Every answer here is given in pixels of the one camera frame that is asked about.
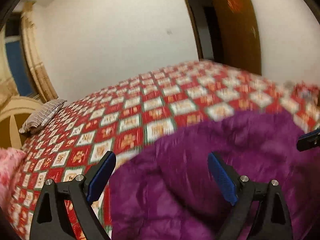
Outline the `window with blue pane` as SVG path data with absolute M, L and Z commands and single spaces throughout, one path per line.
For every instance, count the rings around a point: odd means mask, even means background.
M 21 13 L 13 12 L 8 18 L 4 27 L 4 44 L 9 69 L 18 93 L 31 98 L 38 96 L 24 53 Z

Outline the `beige right curtain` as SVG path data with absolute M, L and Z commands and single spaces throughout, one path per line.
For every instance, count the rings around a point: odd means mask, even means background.
M 36 44 L 35 24 L 33 22 L 33 2 L 24 2 L 23 4 L 21 29 L 27 65 L 41 99 L 44 102 L 57 99 L 57 93 L 48 77 Z

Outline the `red double happiness sticker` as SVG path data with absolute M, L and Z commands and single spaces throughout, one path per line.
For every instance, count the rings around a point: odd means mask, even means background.
M 227 0 L 227 4 L 232 13 L 241 13 L 243 9 L 243 3 L 241 0 Z

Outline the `beige curtain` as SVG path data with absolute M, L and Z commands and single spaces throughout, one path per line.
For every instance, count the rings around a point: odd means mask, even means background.
M 36 44 L 35 24 L 33 22 L 33 2 L 24 2 L 23 4 L 21 29 L 27 65 L 41 99 L 44 102 L 57 99 L 57 93 L 48 77 Z
M 4 27 L 1 30 L 0 38 L 0 89 L 0 107 L 2 109 L 13 96 L 18 95 L 17 86 L 9 68 Z

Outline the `beige left curtain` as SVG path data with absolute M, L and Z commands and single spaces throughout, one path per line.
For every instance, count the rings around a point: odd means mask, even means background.
M 13 96 L 18 95 L 17 86 L 9 68 L 4 27 L 1 30 L 0 38 L 0 89 L 0 107 L 2 109 Z

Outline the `red patchwork bear bedspread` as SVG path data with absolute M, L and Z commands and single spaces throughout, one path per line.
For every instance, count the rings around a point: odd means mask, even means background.
M 287 110 L 309 132 L 319 126 L 319 108 L 289 86 L 212 61 L 194 61 L 135 76 L 62 108 L 22 145 L 26 158 L 8 206 L 9 222 L 28 239 L 33 212 L 46 179 L 72 180 L 106 151 L 117 164 L 159 137 L 238 110 Z

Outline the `cream wooden headboard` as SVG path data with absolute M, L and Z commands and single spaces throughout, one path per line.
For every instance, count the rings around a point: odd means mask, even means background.
M 1 109 L 1 148 L 20 149 L 28 135 L 20 134 L 19 129 L 31 113 L 43 103 L 26 96 L 13 96 Z

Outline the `grey striped pillow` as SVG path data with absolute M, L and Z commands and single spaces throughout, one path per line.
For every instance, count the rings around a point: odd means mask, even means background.
M 62 109 L 66 100 L 54 99 L 43 104 L 32 113 L 18 130 L 20 134 L 35 134 L 47 126 L 54 116 Z

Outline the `pink floral folded blanket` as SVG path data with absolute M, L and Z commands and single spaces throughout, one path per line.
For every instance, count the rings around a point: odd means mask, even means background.
M 9 147 L 7 149 L 1 148 L 0 159 L 0 183 L 1 183 L 1 209 L 4 211 L 11 197 L 16 172 L 25 159 L 26 153 L 22 150 Z

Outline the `brown wooden door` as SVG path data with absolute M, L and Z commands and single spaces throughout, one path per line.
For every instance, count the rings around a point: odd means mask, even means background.
M 242 12 L 234 14 L 227 0 L 213 0 L 220 28 L 223 62 L 260 75 L 261 48 L 255 11 L 251 0 L 241 1 Z

